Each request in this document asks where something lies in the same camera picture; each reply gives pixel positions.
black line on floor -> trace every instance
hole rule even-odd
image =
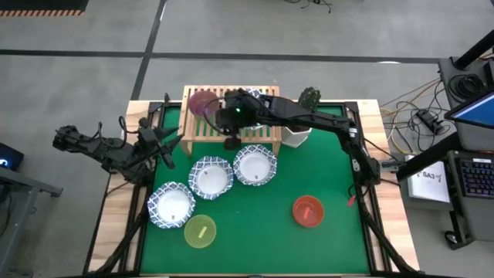
[[[161,25],[161,16],[164,13],[164,6],[167,0],[160,0],[160,4],[157,7],[156,15],[154,16],[153,27],[151,28],[151,34],[149,34],[149,39],[147,40],[146,50],[144,57],[140,62],[139,72],[137,73],[136,83],[132,89],[132,95],[130,100],[139,100],[140,91],[142,90],[142,85],[144,83],[144,77],[146,76],[147,66],[149,66],[149,60],[153,52],[154,43],[156,42],[157,33]]]
[[[258,61],[300,61],[300,62],[345,62],[345,63],[420,63],[436,64],[439,58],[378,57],[378,56],[323,56],[290,54],[241,54],[241,53],[151,53],[152,59],[218,59]]]
[[[0,49],[0,56],[141,58],[143,52]]]

monitor screen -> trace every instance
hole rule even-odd
[[[452,120],[494,127],[494,91],[452,113],[450,117]]]

computer monitor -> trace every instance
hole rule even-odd
[[[494,129],[494,88],[458,105],[445,114],[445,119]]]

keyboard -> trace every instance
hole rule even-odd
[[[461,161],[465,195],[494,198],[494,163]]]

small red object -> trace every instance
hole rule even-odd
[[[347,206],[351,207],[352,205],[354,205],[354,201],[355,201],[355,196],[351,196],[350,200],[348,200]]]
[[[305,195],[293,203],[292,213],[300,225],[313,228],[323,221],[324,207],[316,197]]]

